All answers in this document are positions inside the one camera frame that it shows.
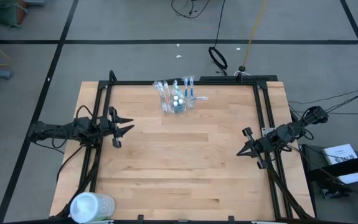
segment white cylindrical container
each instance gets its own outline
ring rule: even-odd
[[[109,195],[84,192],[71,203],[70,214],[77,223],[101,221],[112,216],[115,201]]]

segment floor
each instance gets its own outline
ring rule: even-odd
[[[217,48],[228,61],[229,75],[242,64],[247,46],[241,40],[249,38],[261,2],[225,4],[219,34],[225,42]],[[0,205],[34,111],[40,111],[39,120],[48,123],[70,121],[81,82],[106,79],[111,69],[119,80],[222,75],[207,53],[217,32],[222,1],[210,0],[196,19],[177,16],[170,3],[48,0],[44,7],[29,9],[21,28],[0,25],[0,48],[10,56],[13,74],[10,80],[0,79]],[[189,12],[190,1],[174,3],[183,13]],[[194,8],[199,11],[205,3],[196,1]],[[69,15],[72,22],[64,29]],[[268,0],[247,72],[277,75],[291,101],[358,90],[358,0]],[[41,95],[42,87],[48,85],[46,96]],[[39,104],[42,96],[43,105]],[[345,99],[320,105],[328,108]],[[307,109],[293,106],[298,111]],[[358,99],[337,112],[358,113]],[[314,145],[350,143],[358,150],[358,115],[332,114],[328,123],[310,130]],[[48,217],[61,161],[61,154],[30,145],[5,222]],[[323,200],[317,195],[316,203],[323,220],[358,223],[358,202]]]

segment black metal frame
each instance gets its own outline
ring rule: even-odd
[[[350,159],[345,162],[340,162],[334,165],[322,167],[322,169],[335,177],[339,177],[341,175],[353,174],[358,172],[358,158]],[[329,178],[329,176],[323,171],[321,171],[320,169],[308,171],[306,173],[306,177],[310,182],[312,181],[318,182]]]
[[[259,120],[259,127],[261,134],[262,128],[265,128],[265,121],[263,117],[263,111],[261,107],[261,101],[260,101],[260,94],[259,89],[262,89],[263,92],[263,98],[265,100],[265,106],[266,106],[266,112],[268,117],[269,126],[271,128],[275,127],[274,124],[274,118],[273,118],[273,112],[271,109],[271,103],[270,103],[270,97],[268,95],[268,88],[266,82],[275,82],[278,81],[277,77],[275,75],[266,75],[266,76],[257,76],[257,77],[244,77],[241,74],[239,74],[236,77],[201,77],[200,81],[195,81],[194,85],[245,85],[245,86],[252,86],[253,92],[255,94],[255,104],[257,108],[257,114],[258,114],[258,120]],[[113,72],[110,72],[110,79],[107,81],[99,81],[97,86],[97,93],[96,93],[96,99],[95,99],[95,105],[93,108],[93,116],[92,121],[96,122],[97,116],[98,116],[98,110],[100,109],[100,103],[101,103],[101,96],[103,90],[106,88],[106,96],[105,101],[103,104],[103,114],[102,116],[106,117],[108,114],[108,106],[110,104],[110,98],[111,98],[111,92],[114,85],[152,85],[153,81],[118,81],[113,74]],[[97,144],[97,147],[94,148],[86,148],[85,157],[83,160],[83,166],[82,166],[82,172],[80,177],[80,184],[85,182],[85,179],[87,177],[88,172],[88,165],[90,163],[90,155],[92,152],[92,149],[96,149],[95,158],[93,165],[96,165],[96,175],[94,175],[93,179],[90,182],[90,191],[94,192],[97,182],[97,170],[99,166],[99,161],[101,159],[101,149],[102,149],[102,142],[103,137],[100,137],[98,140],[99,144]],[[278,174],[280,176],[280,179],[283,181],[285,187],[286,187],[286,180],[285,180],[285,173],[283,168],[283,163],[281,160],[281,156],[279,153],[275,153],[276,159],[276,167],[278,170]],[[285,223],[340,223],[340,222],[327,222],[327,221],[320,221],[315,219],[297,219],[293,218],[292,210],[290,203],[287,201],[285,197],[283,197],[285,210],[286,210],[286,217],[282,217],[280,213],[280,205],[278,204],[278,197],[276,193],[276,184],[275,181],[269,176],[269,186],[270,186],[270,193],[271,193],[271,201],[273,206],[273,211],[275,214],[275,220],[276,222],[285,222]],[[228,217],[228,221],[192,221],[192,220],[144,220],[144,215],[138,215],[137,220],[114,220],[113,223],[116,224],[246,224],[246,223],[252,223],[251,221],[235,221],[233,216]],[[31,221],[22,221],[22,222],[12,222],[11,224],[26,224],[26,223],[75,223],[71,218],[68,217],[50,217],[46,220],[31,220]]]

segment black cable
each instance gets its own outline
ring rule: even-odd
[[[296,128],[296,127],[290,127],[290,130],[291,129],[300,129],[303,131],[303,137],[305,137],[306,139],[309,139],[309,140],[314,140],[314,135],[311,131],[307,130],[306,128],[302,127],[302,128]]]
[[[358,113],[337,113],[337,112],[329,112],[329,114],[358,115]]]
[[[358,90],[355,90],[355,91],[350,91],[348,93],[343,93],[343,94],[340,94],[340,95],[336,95],[336,96],[330,96],[328,98],[322,98],[322,99],[318,99],[318,100],[314,100],[314,101],[309,101],[309,102],[297,102],[297,101],[289,101],[289,103],[297,103],[297,104],[300,104],[300,105],[305,105],[305,104],[310,104],[310,103],[315,103],[315,102],[319,102],[319,101],[324,101],[324,100],[330,100],[330,99],[333,99],[333,98],[337,98],[337,97],[340,97],[340,96],[345,96],[345,95],[349,95],[351,93],[357,93]]]
[[[290,149],[290,148],[281,148],[281,149],[278,149],[278,155],[281,155],[281,152],[282,151],[285,151],[285,152],[292,152],[292,149]]]
[[[186,16],[186,15],[183,15],[183,14],[181,14],[180,12],[178,12],[178,11],[173,7],[173,2],[174,2],[174,0],[172,0],[172,2],[171,2],[171,8],[172,8],[173,11],[175,11],[175,12],[177,13],[177,15],[179,15],[179,16],[182,16],[182,17],[185,17],[185,18],[188,18],[188,19],[195,19],[196,17],[199,17],[199,16],[202,14],[202,12],[203,12],[203,11],[205,10],[205,8],[208,6],[209,1],[210,1],[210,0],[208,0],[208,1],[206,2],[205,6],[202,8],[202,10],[200,11],[200,13],[198,13],[198,15],[196,15],[196,16]],[[191,7],[191,11],[192,11],[192,9],[194,8],[194,2],[193,2],[193,0],[191,1],[191,3],[192,3],[192,7]]]
[[[93,116],[93,113],[90,112],[89,108],[85,105],[82,105],[82,106],[79,106],[78,110],[77,110],[77,114],[75,115],[75,119],[78,119],[78,115],[79,115],[79,111],[82,109],[82,108],[85,108],[87,110],[87,112]]]
[[[226,69],[228,67],[227,65],[227,61],[224,58],[224,56],[222,55],[222,53],[220,53],[217,49],[216,49],[216,45],[217,45],[217,40],[219,38],[219,31],[220,31],[220,24],[222,23],[222,15],[223,15],[223,9],[224,9],[224,4],[226,3],[226,0],[223,0],[223,4],[222,4],[222,10],[220,11],[220,18],[219,18],[219,25],[217,27],[217,34],[216,34],[216,39],[215,39],[215,45],[213,47],[209,47],[208,52],[209,52],[209,56],[211,57],[211,59],[214,61],[214,63],[216,64],[216,66],[218,66],[221,71],[224,73],[225,76],[227,76],[227,72]],[[221,59],[221,61],[223,63],[220,63],[215,56],[213,55],[212,52],[215,52],[217,54],[217,56],[219,56],[219,58]]]
[[[80,106],[80,107],[78,108],[78,110],[77,110],[77,112],[76,112],[76,115],[75,115],[75,119],[78,119],[79,112],[80,112],[80,110],[81,110],[82,108],[85,108],[85,109],[90,113],[90,115],[93,116],[93,114],[92,114],[92,112],[90,112],[89,108],[88,108],[87,106],[85,106],[85,105],[82,105],[82,106]],[[55,128],[55,129],[44,130],[44,131],[42,131],[41,133],[39,133],[38,136],[41,135],[41,134],[43,134],[43,133],[49,132],[49,131],[53,131],[53,136],[52,136],[52,146],[53,146],[53,147],[45,146],[45,145],[36,143],[37,140],[35,140],[33,143],[34,143],[35,145],[40,146],[40,147],[44,147],[44,148],[47,148],[47,149],[53,149],[53,150],[55,150],[55,151],[57,151],[57,152],[60,152],[60,153],[64,154],[62,151],[60,151],[60,150],[58,150],[58,149],[61,148],[61,147],[67,142],[67,140],[68,140],[68,132],[67,132],[66,130],[64,130],[64,129]],[[56,145],[55,145],[55,135],[56,135],[59,131],[63,131],[63,132],[65,133],[65,138],[64,138],[64,141],[61,143],[61,145],[56,146]]]
[[[304,118],[304,116],[306,115],[306,113],[310,110],[310,108],[308,108],[307,110],[305,110],[302,114],[302,119]]]
[[[291,105],[288,105],[288,106],[290,106],[290,110],[292,110],[296,115],[301,117],[301,115],[298,113],[298,111],[296,111]]]
[[[357,95],[357,96],[354,96],[354,97],[352,97],[352,98],[350,98],[350,99],[348,99],[348,100],[345,100],[343,103],[339,103],[338,105],[332,106],[332,107],[328,108],[326,111],[327,111],[328,113],[329,113],[329,112],[332,112],[332,111],[334,111],[334,110],[340,108],[341,106],[344,106],[344,105],[346,105],[346,104],[352,102],[353,100],[355,100],[355,99],[357,99],[357,98],[358,98],[358,95]]]
[[[335,157],[335,158],[344,159],[343,157],[340,157],[340,156],[333,156],[333,155],[328,155],[328,154],[319,152],[319,151],[313,149],[312,147],[310,147],[310,146],[308,146],[308,145],[305,145],[305,146],[308,147],[309,149],[311,149],[312,151],[314,151],[315,153],[318,153],[318,154],[321,154],[321,155],[324,155],[324,156],[329,156],[329,157]]]
[[[55,146],[55,143],[54,143],[54,140],[55,140],[55,134],[57,134],[58,131],[63,131],[65,133],[65,139],[64,141],[61,143],[61,145],[59,146]],[[64,130],[64,129],[59,129],[59,128],[56,128],[54,133],[53,133],[53,137],[52,137],[52,146],[56,149],[59,149],[61,148],[68,140],[68,131]]]
[[[59,152],[59,153],[62,153],[62,154],[64,154],[62,151],[60,151],[60,150],[58,150],[58,149],[55,149],[55,148],[53,148],[53,147],[49,147],[49,146],[45,146],[45,145],[42,145],[42,144],[39,144],[39,143],[36,143],[36,142],[33,142],[35,145],[38,145],[38,146],[41,146],[41,147],[45,147],[45,148],[47,148],[47,149],[53,149],[53,150],[56,150],[57,152]]]
[[[73,194],[73,196],[71,197],[69,202],[64,206],[64,208],[61,210],[61,212],[56,214],[55,217],[68,217],[69,216],[69,214],[70,214],[69,208],[70,208],[72,201],[78,194],[80,194],[86,190],[87,185],[90,183],[91,180],[93,180],[94,176],[96,176],[96,173],[98,170],[98,165],[99,165],[99,163],[97,163],[96,161],[93,163],[92,168],[87,173],[83,182],[78,186],[77,191]]]
[[[344,105],[346,105],[346,104],[352,102],[353,100],[355,100],[355,99],[357,99],[357,98],[358,98],[358,95],[357,95],[357,96],[353,96],[352,98],[350,98],[350,99],[348,99],[348,100],[345,100],[345,101],[343,101],[342,103],[339,103],[339,104],[337,104],[337,105],[334,105],[334,106],[332,106],[332,107],[326,109],[325,111],[326,111],[327,113],[332,113],[332,114],[358,114],[358,113],[333,113],[333,112],[332,112],[332,111],[334,111],[334,110],[336,110],[336,109],[338,109],[338,108],[340,108],[340,107],[342,107],[342,106],[344,106]]]
[[[293,147],[293,146],[289,146],[289,145],[286,145],[286,146],[287,146],[287,147],[291,147],[291,148],[297,150],[297,151],[301,154],[301,156],[305,159],[306,162],[310,163],[311,165],[314,165],[314,166],[315,166],[317,169],[319,169],[321,172],[325,173],[327,176],[329,176],[329,177],[332,179],[333,182],[335,182],[335,183],[341,185],[342,187],[348,188],[349,190],[353,191],[354,193],[356,193],[356,194],[358,195],[358,191],[357,191],[357,190],[354,190],[352,187],[350,187],[349,185],[347,185],[347,184],[345,184],[344,182],[340,181],[338,178],[336,178],[335,176],[333,176],[332,174],[330,174],[329,172],[327,172],[327,171],[324,170],[323,168],[321,168],[321,167],[317,166],[316,164],[312,163],[308,158],[306,158],[305,155],[303,155],[303,153],[302,153],[299,149],[297,149],[297,148],[295,148],[295,147]]]
[[[59,171],[57,172],[57,178],[56,178],[56,180],[55,180],[56,182],[59,181],[60,172],[61,172],[61,170],[64,168],[64,166],[67,164],[67,162],[68,162],[69,160],[71,160],[72,157],[75,156],[82,148],[83,148],[83,146],[80,146],[80,147],[79,147],[70,157],[68,157],[68,159],[67,159],[66,161],[64,161],[64,163],[60,166]]]
[[[189,15],[192,14],[193,9],[194,9],[194,0],[191,0],[191,9],[190,9]]]

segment wooden table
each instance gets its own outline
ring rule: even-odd
[[[290,122],[283,83],[268,82],[268,91],[276,125]],[[93,108],[96,92],[97,82],[83,82],[77,108]],[[266,170],[256,159],[235,156],[247,140],[243,128],[260,137],[252,86],[196,86],[195,94],[209,100],[185,114],[163,115],[153,86],[113,86],[110,105],[119,116],[133,118],[128,125],[135,127],[121,139],[121,149],[113,148],[111,136],[104,138],[96,192],[115,199],[112,219],[135,220],[139,214],[146,220],[275,219]],[[267,121],[261,91],[260,97]],[[89,114],[81,110],[80,116]],[[70,141],[64,160],[77,148]],[[76,191],[84,153],[62,170],[51,215]],[[281,155],[290,192],[314,216],[299,153]],[[285,217],[279,189],[278,198]]]

